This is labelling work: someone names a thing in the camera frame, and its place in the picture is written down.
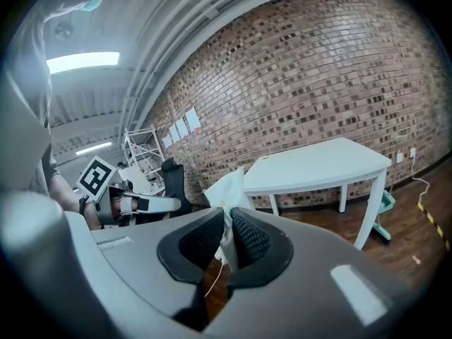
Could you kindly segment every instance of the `hand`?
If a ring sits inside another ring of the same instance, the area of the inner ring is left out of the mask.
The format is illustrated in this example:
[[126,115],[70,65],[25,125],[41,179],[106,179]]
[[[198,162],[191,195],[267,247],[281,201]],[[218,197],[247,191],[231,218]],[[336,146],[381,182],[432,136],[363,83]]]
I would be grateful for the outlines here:
[[86,224],[90,231],[100,230],[102,228],[99,217],[97,216],[96,207],[93,202],[87,202],[85,206],[84,215]]

